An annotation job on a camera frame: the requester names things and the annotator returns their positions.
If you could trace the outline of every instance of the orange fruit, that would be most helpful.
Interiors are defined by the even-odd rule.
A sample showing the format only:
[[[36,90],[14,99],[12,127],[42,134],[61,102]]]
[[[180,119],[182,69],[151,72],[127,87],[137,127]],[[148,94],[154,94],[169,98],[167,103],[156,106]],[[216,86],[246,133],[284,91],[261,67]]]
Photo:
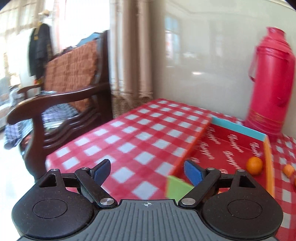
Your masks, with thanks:
[[[290,178],[293,173],[294,173],[295,169],[294,167],[292,167],[290,164],[287,164],[286,166],[284,166],[283,168],[283,173],[288,177]]]
[[[263,161],[259,157],[253,156],[247,161],[246,169],[252,176],[259,175],[263,169]]]

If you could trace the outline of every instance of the tile floor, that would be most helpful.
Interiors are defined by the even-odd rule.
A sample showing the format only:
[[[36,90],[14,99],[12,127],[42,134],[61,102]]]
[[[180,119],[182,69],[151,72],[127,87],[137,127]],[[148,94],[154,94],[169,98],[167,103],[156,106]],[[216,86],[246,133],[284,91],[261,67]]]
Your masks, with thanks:
[[[0,132],[0,240],[17,241],[19,234],[11,219],[15,203],[34,185],[34,178],[27,172],[18,147],[3,148]]]

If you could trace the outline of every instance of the wooden chair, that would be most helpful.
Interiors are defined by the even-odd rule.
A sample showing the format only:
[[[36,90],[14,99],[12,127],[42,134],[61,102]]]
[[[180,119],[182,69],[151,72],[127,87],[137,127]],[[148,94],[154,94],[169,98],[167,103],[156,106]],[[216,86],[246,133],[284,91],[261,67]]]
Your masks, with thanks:
[[[47,155],[61,146],[113,119],[108,68],[108,31],[100,37],[52,61],[46,67],[44,89],[57,93],[36,96],[16,106],[7,122],[32,119],[33,131],[23,158],[35,180],[46,173]],[[19,93],[41,85],[24,87]],[[79,115],[46,132],[41,114],[51,106],[70,103]]]

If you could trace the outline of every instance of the table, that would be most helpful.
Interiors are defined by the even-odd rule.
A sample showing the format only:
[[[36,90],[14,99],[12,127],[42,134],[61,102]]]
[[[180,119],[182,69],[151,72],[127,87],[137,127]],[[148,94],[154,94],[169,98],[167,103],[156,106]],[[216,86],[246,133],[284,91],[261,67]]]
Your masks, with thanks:
[[[111,161],[103,188],[120,199],[164,199],[166,177],[194,137],[216,116],[237,124],[238,118],[166,99],[153,100],[69,142],[50,154],[47,169],[74,172]],[[273,151],[275,199],[284,212],[277,238],[296,240],[296,192],[281,172],[296,168],[296,140],[282,135]]]

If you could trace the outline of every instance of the thermos handle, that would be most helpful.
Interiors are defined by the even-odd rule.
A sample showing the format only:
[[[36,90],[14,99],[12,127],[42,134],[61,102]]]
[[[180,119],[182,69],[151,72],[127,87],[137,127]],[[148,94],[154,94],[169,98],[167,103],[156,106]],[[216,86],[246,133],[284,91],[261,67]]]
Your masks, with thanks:
[[[283,83],[282,91],[279,92],[277,96],[278,106],[285,105],[287,101],[290,99],[293,79],[294,79],[294,68],[295,68],[295,61],[294,56],[291,53],[287,53],[287,72],[286,77]]]
[[[258,58],[258,49],[256,48],[256,51],[255,51],[254,56],[253,56],[253,60],[252,60],[252,62],[251,62],[250,68],[249,68],[249,73],[248,73],[250,79],[251,79],[253,82],[255,82],[255,78],[252,77],[252,74],[253,74],[253,71],[254,71],[254,68],[255,68],[255,64],[256,64],[256,62],[257,62],[257,58]]]

